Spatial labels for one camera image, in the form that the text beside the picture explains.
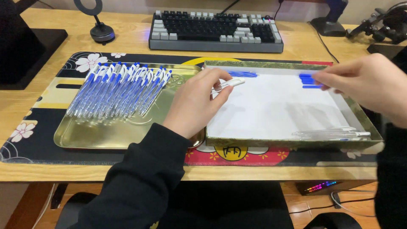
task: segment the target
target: white pen clip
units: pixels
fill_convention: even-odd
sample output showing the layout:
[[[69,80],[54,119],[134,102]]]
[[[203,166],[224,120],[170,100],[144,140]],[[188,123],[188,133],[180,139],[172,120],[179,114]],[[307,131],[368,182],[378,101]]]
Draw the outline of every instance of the white pen clip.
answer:
[[[225,81],[221,84],[219,84],[219,86],[217,86],[216,88],[212,89],[212,91],[210,92],[210,94],[215,94],[215,93],[219,93],[222,89],[224,89],[227,86],[237,86],[237,85],[241,85],[244,84],[246,81],[243,78],[234,78],[228,81]]]

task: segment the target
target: green patterned box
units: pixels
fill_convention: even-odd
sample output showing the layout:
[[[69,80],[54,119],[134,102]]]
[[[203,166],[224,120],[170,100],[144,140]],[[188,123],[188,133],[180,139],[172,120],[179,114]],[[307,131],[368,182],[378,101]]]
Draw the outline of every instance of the green patterned box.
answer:
[[[312,72],[322,70],[326,66],[313,64],[292,64],[292,63],[277,63],[277,62],[244,62],[244,61],[205,61],[206,67],[220,67],[230,70],[234,67],[248,68],[273,68],[273,69],[293,69]],[[276,139],[236,139],[236,138],[221,138],[208,136],[206,131],[207,146],[249,146],[249,147],[289,147],[289,148],[340,148],[340,149],[358,149],[363,150],[373,145],[383,142],[379,132],[373,126],[366,114],[363,112],[359,104],[346,95],[342,95],[344,101],[353,112],[354,117],[360,123],[365,131],[371,133],[369,140],[365,141],[304,141],[297,139],[276,140]]]

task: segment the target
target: left hand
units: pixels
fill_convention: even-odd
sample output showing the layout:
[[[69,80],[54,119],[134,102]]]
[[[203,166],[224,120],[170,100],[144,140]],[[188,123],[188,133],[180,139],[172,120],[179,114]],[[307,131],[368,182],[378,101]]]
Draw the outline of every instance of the left hand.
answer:
[[[228,81],[232,77],[219,68],[205,68],[190,78],[175,93],[162,125],[187,139],[202,130],[233,90],[232,86],[227,86],[212,99],[210,92],[220,84],[219,79]]]

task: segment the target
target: right hand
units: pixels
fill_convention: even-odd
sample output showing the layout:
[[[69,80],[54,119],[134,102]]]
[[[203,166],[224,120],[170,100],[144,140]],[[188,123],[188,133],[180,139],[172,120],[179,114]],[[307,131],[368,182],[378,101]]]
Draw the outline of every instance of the right hand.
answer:
[[[407,75],[381,54],[372,54],[315,73],[322,90],[335,88],[363,107],[407,128]]]

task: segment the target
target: white flower print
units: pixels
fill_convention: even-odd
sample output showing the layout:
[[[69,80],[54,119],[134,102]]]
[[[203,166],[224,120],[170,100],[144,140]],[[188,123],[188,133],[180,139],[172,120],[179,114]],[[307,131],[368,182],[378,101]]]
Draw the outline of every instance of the white flower print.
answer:
[[[126,54],[125,53],[112,53],[111,55],[112,55],[112,57],[120,58],[120,57],[125,56]]]
[[[19,142],[22,138],[29,138],[34,132],[32,129],[34,129],[35,125],[33,123],[31,124],[26,124],[22,123],[18,125],[16,130],[11,134],[11,141],[12,142]]]
[[[98,53],[94,54],[89,54],[87,58],[79,58],[75,62],[75,64],[79,65],[76,70],[80,71],[81,73],[84,73],[85,71],[92,69],[95,64],[98,63],[106,63],[107,62],[107,57],[99,57],[100,55]]]
[[[341,149],[342,152],[346,153],[349,158],[356,159],[356,156],[362,156],[359,150],[346,150]]]

